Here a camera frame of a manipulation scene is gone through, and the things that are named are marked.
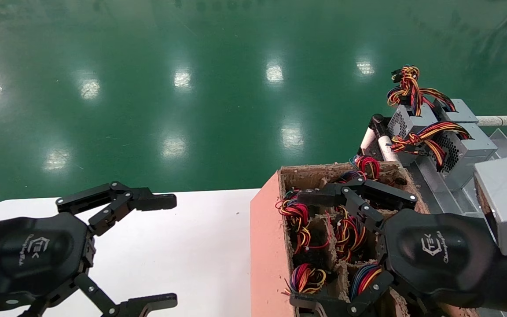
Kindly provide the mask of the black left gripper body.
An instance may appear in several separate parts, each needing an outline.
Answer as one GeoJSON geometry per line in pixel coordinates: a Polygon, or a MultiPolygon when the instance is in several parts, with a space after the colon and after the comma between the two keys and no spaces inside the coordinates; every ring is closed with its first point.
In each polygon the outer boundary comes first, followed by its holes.
{"type": "Polygon", "coordinates": [[[0,311],[41,300],[55,307],[88,273],[96,249],[84,221],[69,213],[0,221],[0,311]]]}

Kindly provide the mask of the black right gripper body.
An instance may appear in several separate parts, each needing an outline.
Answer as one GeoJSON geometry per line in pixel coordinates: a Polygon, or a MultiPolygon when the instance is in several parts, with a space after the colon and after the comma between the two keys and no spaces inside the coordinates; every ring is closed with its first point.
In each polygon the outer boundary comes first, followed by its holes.
{"type": "Polygon", "coordinates": [[[410,299],[475,308],[500,251],[486,222],[404,209],[383,225],[386,268],[410,299]]]}

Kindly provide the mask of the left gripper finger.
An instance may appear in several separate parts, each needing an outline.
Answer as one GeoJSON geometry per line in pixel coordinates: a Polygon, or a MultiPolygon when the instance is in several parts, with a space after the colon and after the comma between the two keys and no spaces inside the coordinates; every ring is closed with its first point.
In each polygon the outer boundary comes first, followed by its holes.
{"type": "Polygon", "coordinates": [[[177,206],[173,193],[155,194],[147,187],[130,188],[119,182],[105,183],[96,187],[60,197],[56,200],[59,213],[77,215],[103,206],[88,221],[92,236],[101,236],[131,211],[170,210],[177,206]]]}
{"type": "Polygon", "coordinates": [[[18,275],[18,290],[30,293],[34,299],[22,317],[42,317],[46,310],[58,307],[73,293],[80,290],[100,311],[103,317],[147,317],[153,311],[175,308],[175,293],[127,299],[115,303],[88,273],[75,273],[67,277],[52,278],[47,273],[18,275]]]}

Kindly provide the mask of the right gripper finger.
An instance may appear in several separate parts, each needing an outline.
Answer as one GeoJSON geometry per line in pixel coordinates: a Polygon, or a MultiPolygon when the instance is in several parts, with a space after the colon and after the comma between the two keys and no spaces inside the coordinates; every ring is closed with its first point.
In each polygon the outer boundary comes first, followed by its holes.
{"type": "Polygon", "coordinates": [[[440,317],[436,300],[443,289],[439,272],[413,269],[359,269],[348,301],[312,291],[292,291],[290,304],[319,317],[440,317]]]}
{"type": "Polygon", "coordinates": [[[322,189],[307,189],[297,195],[298,203],[307,206],[343,206],[367,229],[382,233],[386,219],[381,210],[414,209],[417,196],[370,179],[352,179],[346,183],[328,183],[322,189]]]}

